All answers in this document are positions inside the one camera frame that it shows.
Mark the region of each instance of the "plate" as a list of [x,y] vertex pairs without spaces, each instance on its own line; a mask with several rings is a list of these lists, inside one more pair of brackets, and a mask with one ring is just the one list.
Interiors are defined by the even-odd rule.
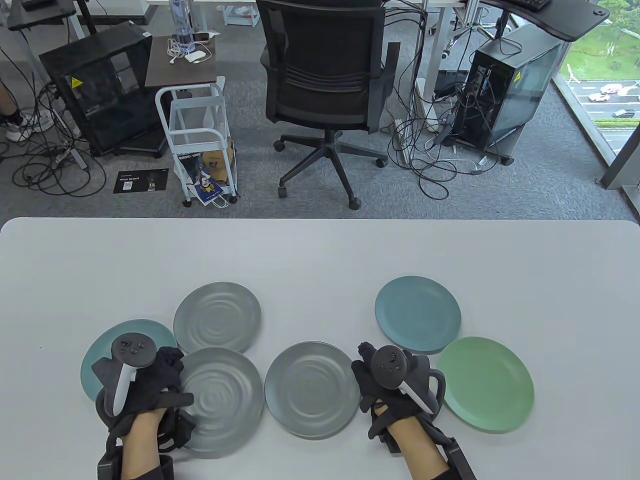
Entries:
[[533,380],[506,346],[482,337],[465,337],[442,351],[438,370],[447,379],[447,406],[471,426],[506,433],[529,418]]
[[129,332],[142,333],[150,337],[158,348],[178,346],[171,330],[153,320],[129,320],[111,327],[100,335],[89,347],[89,350],[84,354],[82,365],[80,366],[80,382],[82,383],[82,388],[86,396],[88,396],[92,402],[95,402],[95,398],[98,396],[100,390],[102,390],[102,384],[93,373],[93,370],[91,370],[91,365],[104,356],[111,358],[111,344],[113,341],[119,336]]
[[346,427],[360,400],[351,359],[323,342],[302,342],[280,353],[269,367],[264,390],[278,423],[310,440]]
[[401,276],[378,293],[376,319],[391,341],[431,354],[456,339],[462,315],[454,296],[438,282]]
[[260,332],[260,303],[247,288],[214,282],[182,300],[173,318],[173,332],[185,353],[223,347],[243,352]]
[[242,447],[254,434],[264,408],[258,369],[241,353],[204,348],[182,359],[182,389],[191,392],[196,428],[185,445],[207,458],[220,458]]

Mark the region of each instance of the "white sneaker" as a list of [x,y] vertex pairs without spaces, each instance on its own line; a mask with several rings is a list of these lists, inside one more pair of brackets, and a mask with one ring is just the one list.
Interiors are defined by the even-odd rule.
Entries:
[[40,117],[38,117],[38,114],[35,112],[21,111],[20,114],[22,115],[22,123],[20,125],[7,122],[7,140],[16,142],[25,141],[34,133],[44,132],[53,126],[51,114],[46,110],[40,112]]

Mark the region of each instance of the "teal plate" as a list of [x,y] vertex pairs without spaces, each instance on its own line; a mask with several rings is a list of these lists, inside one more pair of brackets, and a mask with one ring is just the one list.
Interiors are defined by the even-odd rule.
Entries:
[[438,353],[458,336],[462,314],[445,287],[423,276],[401,276],[382,287],[376,319],[387,337],[401,347]]
[[438,360],[447,379],[447,406],[462,420],[489,433],[507,433],[533,409],[533,380],[514,352],[482,337],[447,346]]
[[111,344],[113,341],[129,332],[142,333],[150,337],[158,348],[178,346],[172,331],[154,320],[129,320],[111,327],[89,347],[89,350],[84,354],[82,366],[80,366],[80,382],[86,396],[92,402],[95,402],[95,398],[102,389],[102,384],[93,373],[93,370],[91,370],[91,365],[104,356],[111,358]]

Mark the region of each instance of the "chair base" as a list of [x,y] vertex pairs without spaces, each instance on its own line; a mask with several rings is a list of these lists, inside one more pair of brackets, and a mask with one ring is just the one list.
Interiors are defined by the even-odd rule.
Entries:
[[360,201],[353,194],[351,185],[349,185],[349,179],[347,178],[346,173],[344,173],[342,163],[340,162],[339,154],[343,153],[350,155],[359,155],[361,157],[375,158],[376,165],[380,168],[383,168],[387,165],[388,157],[384,152],[378,152],[377,150],[370,150],[368,148],[358,147],[357,145],[352,145],[343,141],[337,141],[337,139],[340,138],[341,135],[341,131],[325,130],[324,138],[305,137],[298,135],[282,135],[279,140],[276,140],[273,144],[273,147],[278,152],[284,150],[284,143],[286,141],[290,141],[291,143],[297,143],[298,145],[304,145],[306,147],[311,147],[314,149],[313,152],[303,158],[300,163],[298,163],[295,167],[285,173],[282,178],[280,178],[280,183],[278,185],[278,196],[280,198],[284,198],[287,196],[287,189],[285,187],[286,182],[291,180],[306,168],[313,165],[316,161],[320,160],[320,158],[328,158],[329,160],[331,160],[335,171],[338,173],[338,177],[340,177],[342,186],[344,186],[344,189],[349,196],[349,208],[351,210],[359,209]]

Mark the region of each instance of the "glass window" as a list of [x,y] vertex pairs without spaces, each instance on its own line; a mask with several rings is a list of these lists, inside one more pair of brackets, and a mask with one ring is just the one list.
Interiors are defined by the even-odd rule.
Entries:
[[640,122],[640,0],[598,4],[611,16],[570,45],[560,75],[575,97],[570,105],[586,113],[578,118],[590,119],[617,154]]

